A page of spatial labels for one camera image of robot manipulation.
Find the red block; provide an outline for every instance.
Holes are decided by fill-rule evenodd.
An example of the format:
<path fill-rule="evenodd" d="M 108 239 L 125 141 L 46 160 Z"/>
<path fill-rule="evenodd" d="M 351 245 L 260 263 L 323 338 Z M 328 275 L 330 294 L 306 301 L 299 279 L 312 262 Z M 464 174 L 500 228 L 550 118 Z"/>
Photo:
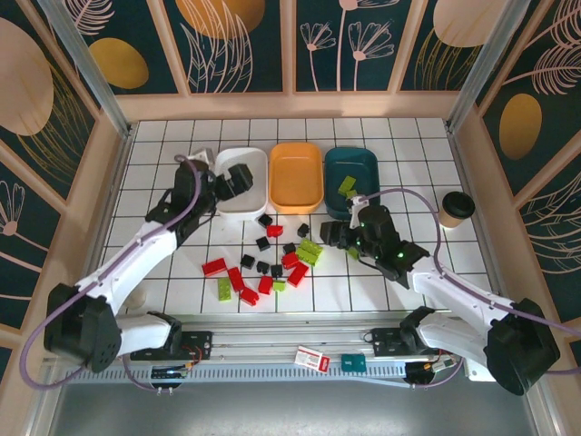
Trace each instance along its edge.
<path fill-rule="evenodd" d="M 285 270 L 294 268 L 299 263 L 299 257 L 295 252 L 291 252 L 282 256 L 282 266 Z"/>
<path fill-rule="evenodd" d="M 302 279 L 304 279 L 305 275 L 307 275 L 308 270 L 309 267 L 304 263 L 297 263 L 296 268 L 290 275 L 289 280 L 287 280 L 287 282 L 290 283 L 295 288 L 298 287 Z"/>
<path fill-rule="evenodd" d="M 266 227 L 266 235 L 269 238 L 278 238 L 282 235 L 282 226 L 281 225 L 269 225 Z"/>
<path fill-rule="evenodd" d="M 242 279 L 242 274 L 237 266 L 228 270 L 228 277 L 230 277 L 230 283 L 232 283 L 232 289 L 235 292 L 240 292 L 246 287 Z"/>
<path fill-rule="evenodd" d="M 261 278 L 261 282 L 258 285 L 258 292 L 270 295 L 272 291 L 272 282 L 274 282 L 274 279 L 272 277 L 268 275 L 263 275 Z"/>
<path fill-rule="evenodd" d="M 221 273 L 222 271 L 226 271 L 226 262 L 224 258 L 221 257 L 220 259 L 216 259 L 215 261 L 208 262 L 202 265 L 203 275 L 206 277 L 212 277 L 217 273 Z"/>
<path fill-rule="evenodd" d="M 244 290 L 240 292 L 240 299 L 243 302 L 248 303 L 250 306 L 255 306 L 260 299 L 260 295 L 252 289 L 244 287 Z"/>

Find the gray floor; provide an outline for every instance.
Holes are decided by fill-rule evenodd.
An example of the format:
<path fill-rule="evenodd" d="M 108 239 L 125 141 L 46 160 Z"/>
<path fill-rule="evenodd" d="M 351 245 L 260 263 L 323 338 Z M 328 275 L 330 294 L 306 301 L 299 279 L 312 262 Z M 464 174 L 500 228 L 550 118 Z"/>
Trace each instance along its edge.
<path fill-rule="evenodd" d="M 132 385 L 64 388 L 53 436 L 536 435 L 526 401 L 457 377 L 431 391 L 361 382 L 190 385 L 157 397 Z"/>

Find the plastic bowl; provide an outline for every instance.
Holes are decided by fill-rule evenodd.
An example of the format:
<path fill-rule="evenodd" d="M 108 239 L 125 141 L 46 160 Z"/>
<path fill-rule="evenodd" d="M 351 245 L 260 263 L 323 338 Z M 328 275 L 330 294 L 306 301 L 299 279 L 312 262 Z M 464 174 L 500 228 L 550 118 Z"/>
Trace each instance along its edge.
<path fill-rule="evenodd" d="M 279 213 L 315 212 L 323 201 L 323 165 L 317 145 L 285 143 L 272 149 L 269 196 Z"/>
<path fill-rule="evenodd" d="M 356 179 L 353 189 L 357 194 L 369 195 L 379 191 L 378 158 L 365 148 L 338 147 L 325 154 L 325 206 L 335 220 L 351 219 L 347 199 L 339 193 L 339 187 L 350 175 Z M 379 198 L 369 200 L 379 204 Z"/>
<path fill-rule="evenodd" d="M 247 164 L 252 173 L 252 188 L 225 202 L 219 202 L 216 210 L 225 220 L 254 220 L 266 211 L 268 203 L 268 156 L 259 148 L 229 148 L 216 156 L 214 172 L 230 178 L 228 168 L 235 164 Z"/>

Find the black block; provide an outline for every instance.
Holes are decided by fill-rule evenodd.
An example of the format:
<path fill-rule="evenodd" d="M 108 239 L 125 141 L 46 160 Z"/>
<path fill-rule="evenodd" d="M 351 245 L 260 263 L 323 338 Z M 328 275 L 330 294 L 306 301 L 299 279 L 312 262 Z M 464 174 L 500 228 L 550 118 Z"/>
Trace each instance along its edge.
<path fill-rule="evenodd" d="M 285 254 L 294 253 L 297 251 L 297 247 L 295 247 L 294 243 L 287 243 L 282 246 L 282 250 Z"/>
<path fill-rule="evenodd" d="M 272 218 L 266 213 L 258 219 L 258 224 L 260 224 L 265 229 L 272 224 Z"/>
<path fill-rule="evenodd" d="M 268 274 L 269 268 L 271 268 L 271 266 L 268 265 L 266 262 L 258 261 L 258 263 L 256 263 L 256 271 L 258 271 L 262 275 Z"/>
<path fill-rule="evenodd" d="M 307 235 L 309 234 L 309 226 L 307 224 L 301 224 L 299 227 L 299 230 L 297 231 L 297 235 L 300 236 L 301 238 L 306 238 Z"/>
<path fill-rule="evenodd" d="M 242 260 L 240 261 L 240 265 L 251 270 L 254 266 L 254 262 L 256 262 L 256 259 L 254 259 L 252 256 L 249 256 L 248 254 L 244 254 L 242 256 Z"/>
<path fill-rule="evenodd" d="M 258 245 L 258 248 L 261 250 L 261 252 L 271 248 L 271 243 L 269 243 L 269 240 L 266 239 L 266 236 L 263 236 L 260 239 L 257 239 L 256 244 Z"/>
<path fill-rule="evenodd" d="M 282 277 L 282 265 L 272 265 L 271 274 L 274 280 Z"/>

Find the floral wallpaper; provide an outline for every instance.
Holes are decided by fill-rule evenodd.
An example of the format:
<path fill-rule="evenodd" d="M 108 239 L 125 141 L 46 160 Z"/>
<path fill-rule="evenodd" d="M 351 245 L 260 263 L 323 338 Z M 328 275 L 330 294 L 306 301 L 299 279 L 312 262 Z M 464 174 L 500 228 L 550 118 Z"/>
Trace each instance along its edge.
<path fill-rule="evenodd" d="M 385 91 L 409 0 L 299 0 L 296 89 Z"/>
<path fill-rule="evenodd" d="M 0 323 L 20 329 L 60 215 L 0 163 Z"/>

